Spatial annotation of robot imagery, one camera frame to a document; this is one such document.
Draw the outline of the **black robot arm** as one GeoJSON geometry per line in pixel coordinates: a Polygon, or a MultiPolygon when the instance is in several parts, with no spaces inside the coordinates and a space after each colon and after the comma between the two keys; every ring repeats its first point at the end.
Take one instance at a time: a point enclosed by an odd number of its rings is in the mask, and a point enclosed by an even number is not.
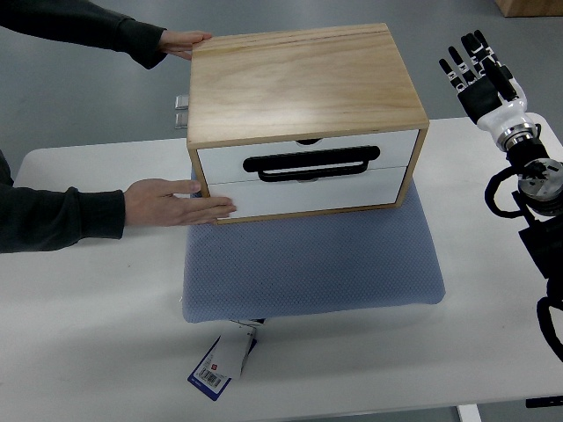
{"type": "Polygon", "coordinates": [[[549,157],[537,135],[538,128],[508,139],[509,167],[493,175],[485,189],[489,210],[501,218],[522,217],[528,227],[518,232],[537,269],[546,279],[545,296],[537,302],[537,320],[547,345],[562,358],[562,339],[552,320],[562,310],[562,162],[549,157]],[[516,210],[497,206],[495,194],[502,182],[517,177],[512,192],[516,210]]]}

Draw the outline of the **person's hand on cabinet front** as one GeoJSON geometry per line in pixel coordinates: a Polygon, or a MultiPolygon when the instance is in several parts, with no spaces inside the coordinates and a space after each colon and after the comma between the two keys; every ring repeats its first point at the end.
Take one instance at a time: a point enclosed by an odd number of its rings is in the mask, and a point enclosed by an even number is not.
{"type": "Polygon", "coordinates": [[[124,193],[125,225],[174,227],[213,223],[237,210],[229,198],[181,197],[200,189],[200,183],[193,180],[136,181],[124,193]]]}

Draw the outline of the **person's hand behind cabinet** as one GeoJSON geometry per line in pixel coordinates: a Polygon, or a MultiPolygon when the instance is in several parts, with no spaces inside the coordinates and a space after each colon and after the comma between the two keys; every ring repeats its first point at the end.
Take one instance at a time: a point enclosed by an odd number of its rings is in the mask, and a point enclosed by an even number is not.
{"type": "Polygon", "coordinates": [[[157,44],[157,51],[191,61],[194,47],[203,41],[210,40],[212,37],[212,33],[203,31],[164,30],[157,44]]]}

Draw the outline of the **dark sleeve far forearm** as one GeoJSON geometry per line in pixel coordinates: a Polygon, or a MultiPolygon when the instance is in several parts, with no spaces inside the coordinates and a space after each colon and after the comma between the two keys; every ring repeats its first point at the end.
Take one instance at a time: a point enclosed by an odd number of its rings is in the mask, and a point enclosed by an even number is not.
{"type": "Polygon", "coordinates": [[[90,1],[2,1],[1,26],[46,40],[125,53],[146,69],[166,57],[158,47],[163,27],[90,1]]]}

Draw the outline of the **dark sleeve near forearm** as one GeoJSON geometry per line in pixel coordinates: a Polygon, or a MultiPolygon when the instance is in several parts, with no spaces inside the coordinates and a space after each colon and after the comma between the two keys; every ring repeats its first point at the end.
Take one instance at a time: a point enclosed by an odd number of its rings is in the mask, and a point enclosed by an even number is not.
{"type": "Polygon", "coordinates": [[[1,158],[1,252],[57,251],[85,238],[120,239],[125,227],[121,190],[81,193],[16,187],[1,158]]]}

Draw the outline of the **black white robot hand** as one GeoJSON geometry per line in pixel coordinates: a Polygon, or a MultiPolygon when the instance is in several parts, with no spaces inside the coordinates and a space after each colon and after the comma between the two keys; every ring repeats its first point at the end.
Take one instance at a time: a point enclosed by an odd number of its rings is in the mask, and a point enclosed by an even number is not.
{"type": "Polygon", "coordinates": [[[453,63],[442,58],[439,64],[470,120],[488,132],[503,152],[519,142],[537,139],[540,129],[527,114],[523,88],[498,59],[483,33],[467,33],[461,43],[469,62],[450,46],[453,63]]]}

